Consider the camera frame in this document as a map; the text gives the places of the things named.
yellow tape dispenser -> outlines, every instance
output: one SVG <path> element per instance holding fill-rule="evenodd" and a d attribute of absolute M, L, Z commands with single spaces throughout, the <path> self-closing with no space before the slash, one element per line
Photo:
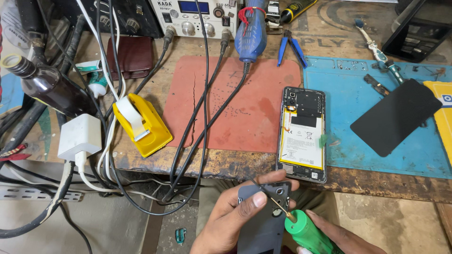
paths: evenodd
<path fill-rule="evenodd" d="M 143 157 L 173 140 L 154 106 L 139 95 L 124 96 L 113 104 L 113 112 Z"/>

hand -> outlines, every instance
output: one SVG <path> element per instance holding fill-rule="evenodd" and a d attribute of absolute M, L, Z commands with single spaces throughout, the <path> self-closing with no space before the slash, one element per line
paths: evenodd
<path fill-rule="evenodd" d="M 343 227 L 329 223 L 323 217 L 318 216 L 311 210 L 306 210 L 306 215 L 314 225 L 325 233 L 345 254 L 386 254 L 386 252 L 375 245 L 366 242 L 363 238 L 346 230 Z M 298 254 L 307 254 L 306 249 L 297 248 Z"/>
<path fill-rule="evenodd" d="M 285 170 L 272 171 L 258 176 L 254 180 L 259 184 L 291 181 L 292 191 L 300 187 L 298 181 L 286 178 Z M 207 224 L 193 243 L 190 253 L 222 254 L 234 248 L 242 226 L 262 210 L 267 203 L 267 196 L 263 192 L 258 192 L 237 205 L 239 188 L 252 184 L 251 181 L 246 181 L 220 195 Z M 295 205 L 295 201 L 289 201 L 289 208 L 294 208 Z"/>

floor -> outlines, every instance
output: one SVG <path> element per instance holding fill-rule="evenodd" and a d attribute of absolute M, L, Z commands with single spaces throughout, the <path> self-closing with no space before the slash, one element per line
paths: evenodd
<path fill-rule="evenodd" d="M 43 163 L 30 160 L 15 161 L 35 173 L 54 179 L 61 179 L 63 164 Z M 91 174 L 89 167 L 86 173 Z M 15 178 L 3 167 L 0 174 Z M 30 175 L 23 177 L 33 182 L 42 180 Z M 80 181 L 74 175 L 74 181 Z M 134 200 L 149 209 L 151 202 L 134 195 Z M 0 228 L 12 229 L 26 225 L 36 218 L 49 202 L 0 200 Z M 71 220 L 86 234 L 95 254 L 136 254 L 141 249 L 148 216 L 132 206 L 126 198 L 100 197 L 97 193 L 85 194 L 80 202 L 65 202 Z M 0 239 L 0 254 L 85 254 L 88 253 L 81 236 L 65 221 L 57 209 L 36 229 L 9 239 Z"/>
<path fill-rule="evenodd" d="M 388 254 L 452 254 L 433 203 L 335 193 L 342 227 Z M 163 218 L 157 254 L 188 253 L 196 235 L 198 208 L 184 207 Z M 185 227 L 178 245 L 174 231 Z"/>

phone back cover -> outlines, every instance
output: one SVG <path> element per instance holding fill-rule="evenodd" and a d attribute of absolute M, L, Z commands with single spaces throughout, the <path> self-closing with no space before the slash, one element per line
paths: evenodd
<path fill-rule="evenodd" d="M 291 183 L 286 181 L 271 184 L 274 187 L 267 185 L 266 190 L 274 200 L 281 200 L 281 206 L 287 210 L 286 200 L 290 194 Z M 282 195 L 275 193 L 278 188 L 284 189 Z M 243 186 L 239 189 L 238 197 L 245 200 L 259 191 L 261 190 L 256 185 Z M 268 199 L 267 205 L 242 227 L 237 243 L 237 254 L 279 254 L 281 252 L 286 216 L 282 212 L 280 216 L 273 217 L 272 214 L 276 208 L 278 206 Z"/>

blue silicone mat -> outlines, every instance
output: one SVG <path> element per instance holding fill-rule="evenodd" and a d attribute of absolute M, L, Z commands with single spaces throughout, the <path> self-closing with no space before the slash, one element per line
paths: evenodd
<path fill-rule="evenodd" d="M 452 179 L 452 169 L 433 118 L 427 120 L 427 128 L 417 128 L 387 157 L 376 154 L 350 129 L 356 119 L 383 99 L 364 81 L 364 76 L 370 74 L 392 91 L 398 84 L 390 72 L 381 73 L 373 69 L 373 60 L 317 56 L 306 60 L 308 67 L 303 70 L 304 87 L 326 94 L 327 165 Z M 413 78 L 420 83 L 452 80 L 452 66 L 395 64 L 401 68 L 404 78 Z M 340 144 L 329 146 L 335 141 Z"/>

